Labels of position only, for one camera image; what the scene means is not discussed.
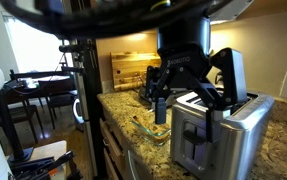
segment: cabinet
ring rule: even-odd
[[[124,178],[125,158],[123,154],[123,148],[115,138],[114,132],[107,125],[108,123],[100,119],[100,128],[103,136],[104,158],[106,162],[107,173],[109,179],[118,179],[120,176]]]
[[[105,109],[103,112],[105,121],[100,120],[100,127],[105,145],[104,157],[108,179],[153,179],[148,169],[127,143],[116,122],[112,120]]]

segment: kitchen counter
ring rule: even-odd
[[[163,146],[154,146],[135,131],[130,119],[141,113],[149,113],[148,109],[150,108],[147,102],[138,97],[137,92],[129,90],[100,94],[98,98],[120,128],[128,144],[141,158],[154,179],[195,179],[187,170],[173,163],[171,160],[170,140]],[[167,119],[167,123],[170,125],[171,119]],[[273,143],[278,143],[276,144],[278,147],[284,146],[284,152],[282,150],[275,151],[276,156],[285,158],[284,154],[287,144],[287,103],[275,102],[262,149],[255,159],[248,179],[287,179],[287,165],[285,163],[281,163],[280,165],[279,163],[282,162],[282,158],[276,159],[276,161],[272,158],[273,161],[277,162],[273,163],[267,155],[267,149],[272,139],[272,145]]]

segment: cabinet door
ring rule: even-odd
[[[114,166],[112,164],[110,156],[107,153],[105,148],[104,148],[104,159],[105,159],[105,165],[106,165],[106,171],[107,171],[108,179],[119,180],[119,177],[116,174],[116,171],[114,169]]]
[[[119,141],[120,144],[125,143],[125,139],[122,136],[122,132],[120,128],[117,126],[117,123],[112,120],[111,115],[107,112],[106,109],[103,109],[104,117],[106,119],[105,123],[106,125],[113,131],[114,135],[116,136],[116,139]]]
[[[128,179],[134,180],[152,180],[148,169],[143,165],[137,155],[131,151],[126,151],[126,168]]]
[[[115,162],[118,171],[123,175],[125,168],[125,158],[123,152],[120,150],[109,128],[102,119],[100,119],[100,126],[104,138],[104,144],[109,148],[112,160]]]

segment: black pole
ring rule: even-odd
[[[7,137],[13,151],[13,155],[11,155],[8,160],[11,166],[12,164],[29,160],[34,148],[28,148],[25,150],[22,149],[14,123],[11,119],[10,111],[7,107],[5,95],[6,89],[3,88],[0,90],[0,117],[4,134]]]
[[[7,139],[10,142],[14,158],[21,159],[22,157],[24,157],[24,152],[21,147],[19,138],[17,136],[14,124],[12,122],[10,111],[7,107],[5,94],[6,94],[5,89],[2,89],[0,91],[0,117],[2,120],[2,128]]]

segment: toaster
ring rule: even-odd
[[[206,112],[194,92],[172,107],[172,160],[199,179],[246,179],[263,142],[274,99],[263,93],[247,93],[248,101],[222,111],[220,139],[206,139]]]

